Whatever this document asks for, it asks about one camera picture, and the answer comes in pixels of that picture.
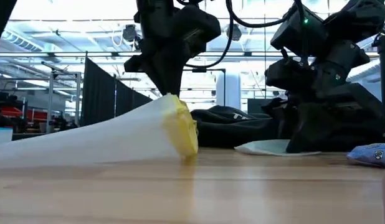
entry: ceiling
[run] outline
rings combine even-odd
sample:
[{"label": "ceiling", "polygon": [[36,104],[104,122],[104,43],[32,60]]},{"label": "ceiling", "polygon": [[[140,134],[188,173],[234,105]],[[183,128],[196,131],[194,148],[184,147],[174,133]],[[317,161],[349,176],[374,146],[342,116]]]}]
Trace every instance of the ceiling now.
[{"label": "ceiling", "polygon": [[[292,5],[293,0],[233,0],[233,7],[240,18],[251,23],[270,22],[281,18]],[[322,18],[328,17],[332,12],[340,10],[346,0],[306,0],[303,3]],[[224,0],[205,0],[200,8],[215,15],[223,30],[229,25],[229,15]],[[136,12],[134,0],[18,0],[11,18],[0,40],[0,52],[73,52],[69,57],[16,57],[17,62],[27,67],[41,70],[43,74],[31,72],[28,68],[15,65],[6,58],[0,58],[0,68],[4,72],[17,77],[30,77],[31,75],[44,75],[50,69],[41,65],[45,60],[66,68],[73,72],[84,71],[84,52],[132,52],[133,44],[121,37],[121,32],[128,24],[134,24],[133,16]],[[270,39],[278,26],[250,29],[239,26],[243,35],[238,42],[233,42],[230,52],[268,52],[275,53],[273,57],[231,57],[225,58],[218,65],[241,73],[242,89],[245,90],[243,98],[254,97],[254,89],[259,95],[265,95],[260,89],[265,88],[264,71],[271,63],[280,58],[280,54],[270,45]],[[207,45],[208,52],[222,52],[226,46],[227,37],[223,33],[220,37]],[[191,60],[193,64],[210,63],[218,57],[201,56]],[[124,73],[122,64],[128,57],[93,57],[109,74],[119,77],[140,77],[140,82],[129,82],[128,85],[144,88],[152,94],[152,82],[145,74]],[[212,73],[188,73],[183,75],[182,86],[186,88],[214,88],[216,83]],[[56,83],[57,87],[73,86],[75,82]],[[210,91],[197,91],[196,93],[183,93],[182,96],[198,101],[212,100]]]}]

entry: yellow object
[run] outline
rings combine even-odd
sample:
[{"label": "yellow object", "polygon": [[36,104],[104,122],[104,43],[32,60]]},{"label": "yellow object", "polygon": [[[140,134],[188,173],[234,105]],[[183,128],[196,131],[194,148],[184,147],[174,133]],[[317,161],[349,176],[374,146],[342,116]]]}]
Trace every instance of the yellow object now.
[{"label": "yellow object", "polygon": [[198,152],[197,122],[193,120],[185,102],[175,95],[166,97],[170,98],[173,105],[163,111],[163,129],[181,157],[194,156]]}]

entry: blue cloth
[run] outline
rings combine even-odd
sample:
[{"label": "blue cloth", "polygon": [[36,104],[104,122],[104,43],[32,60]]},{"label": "blue cloth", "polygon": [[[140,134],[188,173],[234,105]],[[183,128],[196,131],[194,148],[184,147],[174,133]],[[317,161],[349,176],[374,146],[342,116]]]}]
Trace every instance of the blue cloth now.
[{"label": "blue cloth", "polygon": [[347,158],[361,164],[385,167],[385,143],[357,146],[348,153]]}]

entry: wooden table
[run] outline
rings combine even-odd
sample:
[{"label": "wooden table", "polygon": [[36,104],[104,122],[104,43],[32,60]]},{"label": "wooden table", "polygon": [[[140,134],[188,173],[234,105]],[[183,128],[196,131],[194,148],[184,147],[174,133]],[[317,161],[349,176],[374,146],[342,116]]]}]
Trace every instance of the wooden table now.
[{"label": "wooden table", "polygon": [[383,170],[344,154],[0,170],[0,224],[382,223]]}]

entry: light wood surface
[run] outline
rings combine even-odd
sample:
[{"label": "light wood surface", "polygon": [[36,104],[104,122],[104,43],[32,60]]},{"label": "light wood surface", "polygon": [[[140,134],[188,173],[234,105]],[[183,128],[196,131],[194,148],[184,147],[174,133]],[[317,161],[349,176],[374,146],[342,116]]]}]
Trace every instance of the light wood surface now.
[{"label": "light wood surface", "polygon": [[344,154],[0,170],[0,224],[382,223],[383,170]]}]

